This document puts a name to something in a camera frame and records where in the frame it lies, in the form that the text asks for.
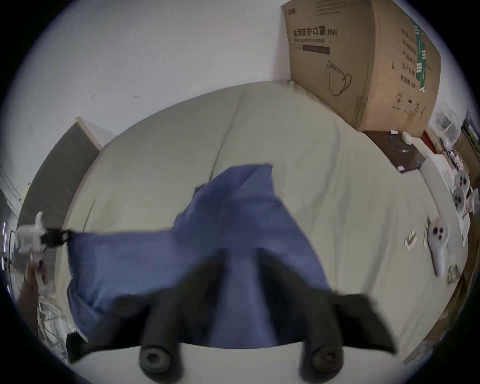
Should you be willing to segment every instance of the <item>red object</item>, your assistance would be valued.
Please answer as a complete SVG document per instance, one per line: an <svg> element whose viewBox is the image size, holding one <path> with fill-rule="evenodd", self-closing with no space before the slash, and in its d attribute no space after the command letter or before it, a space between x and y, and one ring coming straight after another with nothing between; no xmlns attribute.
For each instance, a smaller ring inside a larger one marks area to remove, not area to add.
<svg viewBox="0 0 480 384"><path fill-rule="evenodd" d="M421 136L422 141L429 147L433 153L436 155L438 154L437 151L435 151L435 146L433 145L432 141L430 140L430 137L428 137L427 133L423 133Z"/></svg>

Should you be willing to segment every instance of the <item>white wall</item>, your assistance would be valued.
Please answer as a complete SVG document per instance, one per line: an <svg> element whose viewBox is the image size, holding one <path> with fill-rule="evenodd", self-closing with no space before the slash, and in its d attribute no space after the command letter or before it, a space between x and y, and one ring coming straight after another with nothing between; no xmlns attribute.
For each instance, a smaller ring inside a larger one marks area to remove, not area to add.
<svg viewBox="0 0 480 384"><path fill-rule="evenodd" d="M195 96L288 79L284 2L73 3L36 42L0 111L0 188L19 209L18 196L77 116L119 134ZM447 101L463 119L474 101L458 64L431 26L396 2L442 55L437 106Z"/></svg>

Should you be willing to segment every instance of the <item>blue fabric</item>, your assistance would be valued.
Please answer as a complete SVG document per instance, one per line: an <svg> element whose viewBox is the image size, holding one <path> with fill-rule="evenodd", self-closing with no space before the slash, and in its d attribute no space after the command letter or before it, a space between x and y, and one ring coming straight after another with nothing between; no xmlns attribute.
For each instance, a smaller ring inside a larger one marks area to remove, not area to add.
<svg viewBox="0 0 480 384"><path fill-rule="evenodd" d="M197 188L171 230L74 234L69 246L70 308L87 336L123 295L171 287L218 249L227 249L211 347L278 345L258 278L265 248L312 288L330 289L312 246L275 195L270 165L226 170Z"/></svg>

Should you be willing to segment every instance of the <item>bed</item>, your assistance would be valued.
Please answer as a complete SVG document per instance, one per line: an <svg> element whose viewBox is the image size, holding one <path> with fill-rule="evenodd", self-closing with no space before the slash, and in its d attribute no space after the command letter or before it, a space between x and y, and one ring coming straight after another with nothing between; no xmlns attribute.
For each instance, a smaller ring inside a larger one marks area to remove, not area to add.
<svg viewBox="0 0 480 384"><path fill-rule="evenodd" d="M195 187L229 167L263 163L273 165L276 193L332 288L370 295L404 360L456 287L435 277L423 245L427 219L439 216L438 201L420 171L400 174L365 134L293 82L223 89L135 124L102 149L64 227L98 233L168 228ZM418 241L409 251L404 241L412 230ZM61 248L56 300L73 322L70 279Z"/></svg>

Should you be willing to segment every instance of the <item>cardboard box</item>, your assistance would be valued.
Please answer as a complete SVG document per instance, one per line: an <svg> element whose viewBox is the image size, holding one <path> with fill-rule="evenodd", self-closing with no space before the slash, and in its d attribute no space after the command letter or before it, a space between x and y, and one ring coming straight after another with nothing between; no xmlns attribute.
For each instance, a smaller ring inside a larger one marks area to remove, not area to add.
<svg viewBox="0 0 480 384"><path fill-rule="evenodd" d="M359 131L422 135L440 54L395 3L292 0L283 10L293 81Z"/></svg>

